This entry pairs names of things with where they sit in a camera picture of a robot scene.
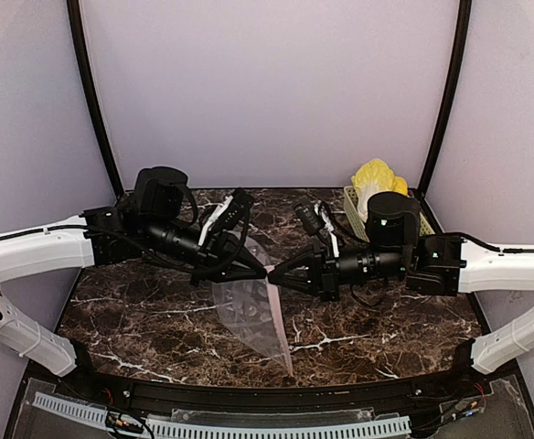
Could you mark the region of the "left black frame post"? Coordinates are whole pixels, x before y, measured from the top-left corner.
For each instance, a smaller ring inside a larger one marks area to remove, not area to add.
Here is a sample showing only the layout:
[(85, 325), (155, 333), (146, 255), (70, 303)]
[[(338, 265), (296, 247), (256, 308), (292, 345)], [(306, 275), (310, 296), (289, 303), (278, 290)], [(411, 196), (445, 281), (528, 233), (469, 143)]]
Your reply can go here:
[(92, 129), (97, 141), (97, 146), (106, 175), (108, 177), (108, 181), (112, 188), (112, 192), (115, 198), (119, 199), (124, 193), (124, 187), (113, 156), (111, 143), (105, 127), (99, 97), (92, 75), (87, 40), (85, 37), (82, 13), (80, 10), (80, 1), (67, 0), (66, 7), (69, 20), (69, 30), (78, 72), (80, 74), (80, 82), (91, 119)]

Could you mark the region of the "right black frame post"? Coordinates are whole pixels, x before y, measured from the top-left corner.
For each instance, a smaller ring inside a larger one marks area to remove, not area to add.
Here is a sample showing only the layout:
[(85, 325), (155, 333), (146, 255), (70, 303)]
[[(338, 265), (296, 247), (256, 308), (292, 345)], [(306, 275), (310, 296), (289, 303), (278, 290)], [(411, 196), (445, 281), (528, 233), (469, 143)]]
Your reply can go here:
[(422, 175), (417, 187), (418, 199), (424, 199), (431, 185), (433, 174), (442, 150), (443, 139), (448, 127), (454, 98), (462, 70), (467, 34), (472, 11), (472, 0), (460, 0), (454, 29), (454, 39), (448, 70), (443, 87), (443, 96), (436, 116), (433, 136), (429, 145)]

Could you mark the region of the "black frame post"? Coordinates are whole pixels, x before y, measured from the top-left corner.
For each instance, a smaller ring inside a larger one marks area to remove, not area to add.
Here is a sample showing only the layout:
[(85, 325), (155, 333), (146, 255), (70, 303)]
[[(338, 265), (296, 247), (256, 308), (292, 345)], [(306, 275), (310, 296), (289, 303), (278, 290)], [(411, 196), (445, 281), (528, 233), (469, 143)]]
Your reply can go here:
[(454, 98), (462, 70), (467, 34), (472, 11), (472, 0), (460, 0), (454, 29), (454, 39), (448, 70), (443, 87), (443, 96), (436, 116), (433, 136), (429, 145), (422, 175), (417, 187), (418, 199), (424, 199), (431, 185), (433, 174), (442, 150), (443, 139), (448, 127)]
[(67, 0), (66, 7), (69, 20), (69, 30), (78, 72), (80, 74), (80, 82), (91, 119), (92, 129), (97, 141), (97, 146), (106, 175), (108, 177), (108, 181), (112, 188), (112, 192), (115, 198), (119, 199), (124, 193), (124, 187), (113, 156), (111, 143), (105, 127), (99, 97), (92, 75), (87, 40), (85, 37), (82, 13), (80, 10), (80, 1)]

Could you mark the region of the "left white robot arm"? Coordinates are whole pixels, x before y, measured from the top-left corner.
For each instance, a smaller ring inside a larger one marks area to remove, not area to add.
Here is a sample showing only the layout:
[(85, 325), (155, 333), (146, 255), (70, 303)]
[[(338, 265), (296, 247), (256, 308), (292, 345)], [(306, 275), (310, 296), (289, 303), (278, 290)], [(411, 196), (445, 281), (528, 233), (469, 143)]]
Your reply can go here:
[[(263, 264), (246, 248), (254, 198), (235, 189), (199, 222), (187, 175), (142, 169), (115, 205), (31, 229), (0, 234), (0, 286), (69, 268), (144, 259), (186, 273), (192, 284), (263, 279)], [(16, 308), (0, 291), (0, 343), (63, 378), (91, 367), (85, 348)]]

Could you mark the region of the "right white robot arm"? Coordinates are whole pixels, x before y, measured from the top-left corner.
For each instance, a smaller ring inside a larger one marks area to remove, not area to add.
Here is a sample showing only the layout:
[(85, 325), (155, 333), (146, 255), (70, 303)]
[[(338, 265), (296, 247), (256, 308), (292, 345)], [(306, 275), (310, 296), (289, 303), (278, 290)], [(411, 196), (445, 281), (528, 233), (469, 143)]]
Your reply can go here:
[[(391, 278), (422, 295), (534, 292), (534, 245), (495, 245), (462, 232), (422, 235), (421, 205), (415, 198), (374, 195), (365, 228), (368, 242), (360, 248), (314, 240), (270, 270), (270, 283), (322, 301), (338, 300), (344, 285)], [(494, 332), (461, 343), (452, 369), (488, 375), (532, 349), (534, 306)]]

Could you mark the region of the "green perforated plastic basket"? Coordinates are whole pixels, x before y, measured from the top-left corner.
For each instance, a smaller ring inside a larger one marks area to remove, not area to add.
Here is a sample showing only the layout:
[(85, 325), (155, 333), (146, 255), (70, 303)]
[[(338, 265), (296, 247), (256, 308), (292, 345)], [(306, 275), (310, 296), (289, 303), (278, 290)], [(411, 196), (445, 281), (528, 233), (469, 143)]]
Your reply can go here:
[[(368, 241), (365, 222), (358, 215), (357, 191), (352, 186), (346, 186), (343, 188), (343, 192), (344, 211), (354, 234), (363, 241)], [(435, 234), (434, 228), (431, 226), (423, 211), (421, 211), (420, 214), (420, 233), (422, 236)]]

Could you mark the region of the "clear zip top bag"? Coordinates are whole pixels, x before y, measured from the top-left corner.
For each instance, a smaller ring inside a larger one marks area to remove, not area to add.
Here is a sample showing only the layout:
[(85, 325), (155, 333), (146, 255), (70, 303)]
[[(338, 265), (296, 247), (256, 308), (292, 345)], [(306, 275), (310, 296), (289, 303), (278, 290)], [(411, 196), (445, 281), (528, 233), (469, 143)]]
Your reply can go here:
[(277, 285), (267, 278), (213, 284), (212, 297), (220, 323), (235, 338), (294, 374)]

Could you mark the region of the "black front table rail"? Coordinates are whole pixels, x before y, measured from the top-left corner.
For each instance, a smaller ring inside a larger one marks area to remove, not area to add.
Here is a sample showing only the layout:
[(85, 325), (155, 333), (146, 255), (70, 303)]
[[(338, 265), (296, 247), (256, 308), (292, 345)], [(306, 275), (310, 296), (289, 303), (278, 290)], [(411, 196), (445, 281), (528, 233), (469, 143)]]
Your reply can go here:
[(91, 355), (85, 365), (57, 382), (59, 391), (133, 412), (175, 408), (224, 412), (299, 413), (372, 408), (376, 412), (437, 412), (443, 403), (481, 399), (485, 379), (451, 371), (376, 380), (359, 371), (361, 358), (342, 356), (326, 364), (305, 351), (294, 375), (275, 362), (231, 349), (180, 352), (116, 352)]

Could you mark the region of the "yellow toy lemon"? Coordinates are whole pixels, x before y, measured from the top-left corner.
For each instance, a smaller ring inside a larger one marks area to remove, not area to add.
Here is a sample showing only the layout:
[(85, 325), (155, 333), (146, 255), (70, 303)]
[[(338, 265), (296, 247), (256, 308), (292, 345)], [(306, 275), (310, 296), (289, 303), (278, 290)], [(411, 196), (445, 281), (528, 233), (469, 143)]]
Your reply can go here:
[(409, 194), (409, 188), (408, 188), (407, 181), (403, 177), (395, 176), (393, 178), (391, 191), (395, 192), (395, 193), (399, 193), (399, 194), (407, 197), (408, 194)]

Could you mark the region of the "toy napa cabbage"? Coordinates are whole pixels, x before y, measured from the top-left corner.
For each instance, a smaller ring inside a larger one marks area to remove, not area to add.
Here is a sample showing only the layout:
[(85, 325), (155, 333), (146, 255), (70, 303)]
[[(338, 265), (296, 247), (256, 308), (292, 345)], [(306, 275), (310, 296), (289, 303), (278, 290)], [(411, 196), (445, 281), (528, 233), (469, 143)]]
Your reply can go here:
[(364, 164), (351, 177), (353, 188), (358, 196), (357, 212), (363, 221), (368, 218), (368, 200), (380, 192), (392, 191), (394, 178), (394, 172), (378, 158)]

